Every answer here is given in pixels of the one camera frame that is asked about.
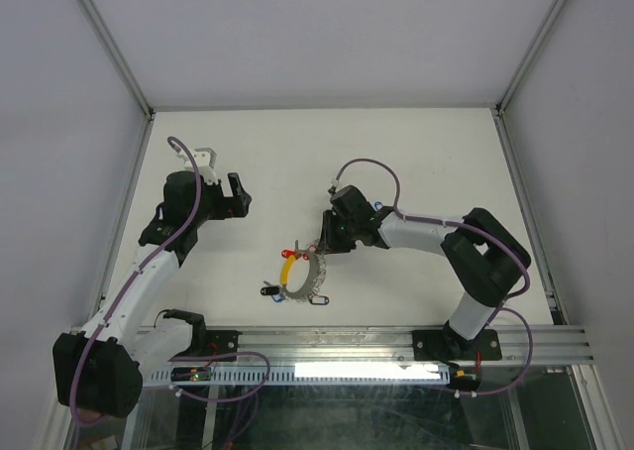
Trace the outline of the large keyring with yellow grip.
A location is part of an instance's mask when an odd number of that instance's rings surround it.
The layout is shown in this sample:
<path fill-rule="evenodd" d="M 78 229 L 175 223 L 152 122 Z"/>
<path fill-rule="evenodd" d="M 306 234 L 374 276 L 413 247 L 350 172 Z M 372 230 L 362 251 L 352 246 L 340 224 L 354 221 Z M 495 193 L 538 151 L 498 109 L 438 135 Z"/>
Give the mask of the large keyring with yellow grip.
<path fill-rule="evenodd" d="M 274 303 L 307 303 L 327 306 L 330 297 L 321 290 L 326 278 L 326 259 L 316 242 L 282 249 L 283 258 L 277 282 L 265 281 L 259 295 Z"/>

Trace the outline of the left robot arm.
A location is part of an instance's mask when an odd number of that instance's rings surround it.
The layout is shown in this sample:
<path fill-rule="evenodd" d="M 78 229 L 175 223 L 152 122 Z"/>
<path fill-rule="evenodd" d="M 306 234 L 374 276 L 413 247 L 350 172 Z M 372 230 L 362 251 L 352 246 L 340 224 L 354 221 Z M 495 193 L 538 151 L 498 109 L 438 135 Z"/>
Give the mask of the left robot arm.
<path fill-rule="evenodd" d="M 169 174 L 163 199 L 141 233 L 133 262 L 118 292 L 108 297 L 76 334 L 53 344 L 56 396 L 73 411 L 123 418 L 137 404 L 144 381 L 177 354 L 196 359 L 207 348 L 204 317 L 169 313 L 166 324 L 141 337 L 138 331 L 167 283 L 181 269 L 208 221 L 244 218 L 251 196 L 239 175 L 227 175 L 231 193 L 191 170 Z"/>

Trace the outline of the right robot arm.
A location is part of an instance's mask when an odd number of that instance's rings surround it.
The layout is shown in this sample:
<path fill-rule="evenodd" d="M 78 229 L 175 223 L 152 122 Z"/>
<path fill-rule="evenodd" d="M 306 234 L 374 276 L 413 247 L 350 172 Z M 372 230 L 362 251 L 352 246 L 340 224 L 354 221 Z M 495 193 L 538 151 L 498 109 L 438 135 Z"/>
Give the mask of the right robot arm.
<path fill-rule="evenodd" d="M 322 215 L 317 250 L 350 253 L 359 242 L 380 249 L 410 249 L 448 260 L 463 296 L 437 336 L 423 349 L 437 361 L 466 359 L 531 258 L 487 210 L 474 208 L 460 221 L 406 216 L 393 206 L 374 209 L 353 185 L 329 189 L 331 208 Z"/>

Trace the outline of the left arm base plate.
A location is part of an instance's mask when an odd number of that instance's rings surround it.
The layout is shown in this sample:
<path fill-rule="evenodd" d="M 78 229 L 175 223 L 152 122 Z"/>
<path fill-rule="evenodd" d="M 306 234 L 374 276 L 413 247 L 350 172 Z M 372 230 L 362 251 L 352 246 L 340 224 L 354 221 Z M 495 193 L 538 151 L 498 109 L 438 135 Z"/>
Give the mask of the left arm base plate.
<path fill-rule="evenodd" d="M 212 356 L 223 355 L 221 362 L 235 362 L 236 356 L 231 353 L 238 351 L 241 332 L 232 329 L 207 329 L 194 338 L 191 355 L 203 357 L 209 361 Z"/>

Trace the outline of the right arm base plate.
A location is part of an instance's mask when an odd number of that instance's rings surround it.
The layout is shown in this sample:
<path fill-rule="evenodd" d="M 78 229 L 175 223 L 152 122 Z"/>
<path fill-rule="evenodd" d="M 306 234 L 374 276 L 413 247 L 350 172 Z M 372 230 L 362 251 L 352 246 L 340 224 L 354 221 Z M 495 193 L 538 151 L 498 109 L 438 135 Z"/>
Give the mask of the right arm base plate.
<path fill-rule="evenodd" d="M 492 329 L 481 330 L 475 339 L 466 340 L 449 328 L 416 329 L 411 332 L 415 361 L 500 361 L 498 334 Z"/>

